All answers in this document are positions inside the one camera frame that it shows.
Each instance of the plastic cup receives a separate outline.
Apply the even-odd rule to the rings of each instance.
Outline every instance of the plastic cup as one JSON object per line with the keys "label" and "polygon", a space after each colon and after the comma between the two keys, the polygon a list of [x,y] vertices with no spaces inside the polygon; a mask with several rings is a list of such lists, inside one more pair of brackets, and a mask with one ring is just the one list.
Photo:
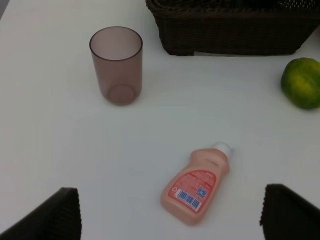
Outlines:
{"label": "plastic cup", "polygon": [[101,94],[116,105],[128,105],[142,89],[141,36],[134,30],[111,26],[97,31],[89,47]]}

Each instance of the pink bottle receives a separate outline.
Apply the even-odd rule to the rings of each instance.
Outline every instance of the pink bottle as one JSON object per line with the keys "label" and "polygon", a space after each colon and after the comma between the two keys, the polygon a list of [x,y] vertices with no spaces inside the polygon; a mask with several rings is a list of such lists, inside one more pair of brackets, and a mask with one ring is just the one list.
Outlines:
{"label": "pink bottle", "polygon": [[163,190],[163,207],[185,224],[199,223],[229,173],[231,153],[232,148],[223,142],[192,152],[190,163]]}

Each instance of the bottle label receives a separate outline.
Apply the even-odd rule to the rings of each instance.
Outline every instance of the bottle label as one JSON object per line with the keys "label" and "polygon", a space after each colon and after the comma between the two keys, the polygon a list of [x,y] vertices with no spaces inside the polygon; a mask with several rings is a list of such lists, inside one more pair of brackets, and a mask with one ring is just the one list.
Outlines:
{"label": "bottle label", "polygon": [[199,213],[209,199],[216,181],[217,176],[211,171],[190,171],[172,185],[168,196],[194,213]]}

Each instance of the green citrus fruit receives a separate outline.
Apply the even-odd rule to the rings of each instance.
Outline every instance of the green citrus fruit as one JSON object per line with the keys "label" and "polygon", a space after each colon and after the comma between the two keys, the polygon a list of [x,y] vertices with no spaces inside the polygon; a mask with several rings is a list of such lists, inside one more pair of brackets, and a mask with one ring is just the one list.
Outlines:
{"label": "green citrus fruit", "polygon": [[320,62],[306,57],[292,60],[282,74],[281,88],[296,106],[320,108]]}

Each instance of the dark brown woven basket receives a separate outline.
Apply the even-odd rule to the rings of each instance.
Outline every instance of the dark brown woven basket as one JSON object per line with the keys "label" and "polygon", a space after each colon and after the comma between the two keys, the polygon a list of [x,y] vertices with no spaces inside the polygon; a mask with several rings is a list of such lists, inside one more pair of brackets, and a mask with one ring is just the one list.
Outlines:
{"label": "dark brown woven basket", "polygon": [[159,28],[163,48],[178,56],[194,52],[289,55],[320,24],[318,11],[232,8],[226,1],[194,0],[190,5],[182,4],[183,0],[146,0],[146,5]]}

